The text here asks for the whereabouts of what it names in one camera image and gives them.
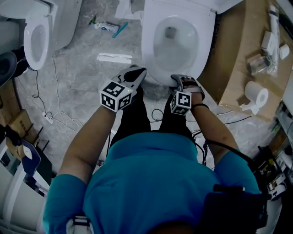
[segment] power strip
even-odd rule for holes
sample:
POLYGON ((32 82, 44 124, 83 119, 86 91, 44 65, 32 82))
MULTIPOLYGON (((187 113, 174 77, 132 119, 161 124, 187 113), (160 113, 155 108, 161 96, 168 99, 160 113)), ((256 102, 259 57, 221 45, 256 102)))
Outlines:
POLYGON ((49 119, 45 112, 42 113, 42 116, 50 123, 53 124, 53 119, 49 119))

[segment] toilet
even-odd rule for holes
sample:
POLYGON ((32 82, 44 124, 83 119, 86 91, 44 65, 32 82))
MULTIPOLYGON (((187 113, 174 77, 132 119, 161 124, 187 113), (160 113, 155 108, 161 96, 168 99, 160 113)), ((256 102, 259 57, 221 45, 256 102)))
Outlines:
POLYGON ((7 0, 0 15, 25 19, 24 52, 30 67, 41 69, 53 52, 72 40, 82 0, 7 0))
POLYGON ((141 53, 149 74, 175 87, 172 74, 197 79, 210 52, 216 13, 242 0, 145 0, 141 53))

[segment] blue t-shirt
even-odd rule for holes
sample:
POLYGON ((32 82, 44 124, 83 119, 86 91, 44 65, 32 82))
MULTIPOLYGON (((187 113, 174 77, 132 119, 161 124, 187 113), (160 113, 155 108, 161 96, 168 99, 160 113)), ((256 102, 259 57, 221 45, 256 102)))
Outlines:
POLYGON ((196 226, 215 184, 260 193, 246 161, 232 152, 212 171, 197 162, 190 139, 138 133, 111 147, 104 166, 88 185, 72 175, 57 176, 43 223, 46 233, 64 234, 67 221, 84 212, 95 234, 145 234, 170 221, 196 226))

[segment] hand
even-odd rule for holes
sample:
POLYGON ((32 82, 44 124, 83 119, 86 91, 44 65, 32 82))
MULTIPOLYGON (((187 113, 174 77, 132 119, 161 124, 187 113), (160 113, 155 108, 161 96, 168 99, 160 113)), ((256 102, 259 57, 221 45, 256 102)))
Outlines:
MULTIPOLYGON (((182 78, 182 82, 191 81, 194 82, 192 79, 182 78)), ((194 88, 198 87, 198 85, 194 82, 195 85, 184 86, 183 89, 194 88)), ((202 103, 202 96, 201 93, 192 93, 191 94, 191 104, 201 104, 202 103)))

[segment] floor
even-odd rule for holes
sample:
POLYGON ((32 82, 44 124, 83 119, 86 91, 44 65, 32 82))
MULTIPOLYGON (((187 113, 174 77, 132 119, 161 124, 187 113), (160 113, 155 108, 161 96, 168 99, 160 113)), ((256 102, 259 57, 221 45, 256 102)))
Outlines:
MULTIPOLYGON (((58 171, 61 166, 64 154, 70 144, 69 138, 73 139, 80 129, 80 124, 66 120, 75 118, 84 124, 100 106, 99 89, 105 80, 113 78, 122 69, 129 67, 128 64, 98 61, 98 54, 120 53, 132 55, 132 63, 141 65, 142 27, 140 21, 129 21, 127 28, 115 39, 109 32, 96 30, 94 27, 88 26, 89 21, 95 15, 97 15, 97 21, 109 21, 122 25, 126 20, 119 20, 114 17, 118 2, 118 0, 83 0, 72 42, 66 48, 55 52, 46 66, 39 70, 38 89, 40 97, 45 103, 46 111, 51 111, 53 115, 56 114, 54 116, 56 120, 53 124, 42 117, 43 105, 41 101, 32 98, 32 94, 37 93, 36 72, 29 70, 16 79, 22 108, 27 110, 37 130, 42 126, 44 127, 40 136, 41 144, 50 140, 45 154, 51 160, 54 171, 58 171)), ((143 0, 133 0, 133 11, 143 10, 143 7, 143 0)), ((144 98, 148 116, 152 121, 151 113, 153 109, 164 110, 169 89, 150 76, 147 76, 142 87, 145 92, 144 98)), ((206 96, 205 103, 215 114, 229 111, 218 107, 208 94, 206 96)), ((121 116, 122 112, 119 112, 113 126, 113 132, 118 129, 121 116)), ((160 118, 161 114, 155 112, 154 117, 160 118)), ((247 117, 245 114, 235 112, 219 116, 224 123, 234 122, 245 117, 247 117)), ((190 113, 187 115, 187 120, 194 120, 190 113)), ((191 130, 198 129, 195 122, 189 122, 187 125, 191 130)), ((158 129, 159 126, 160 122, 152 123, 153 129, 158 129)), ((272 124, 253 117, 227 125, 227 127, 233 133, 240 150, 251 157, 257 153, 258 145, 264 146, 272 138, 272 124)), ((204 138, 199 135, 196 141, 199 145, 203 145, 204 138)), ((100 158, 104 159, 105 156, 106 146, 100 158)), ((202 154, 199 152, 198 159, 201 160, 201 158, 202 154)), ((207 158, 207 165, 213 168, 210 154, 207 158)))

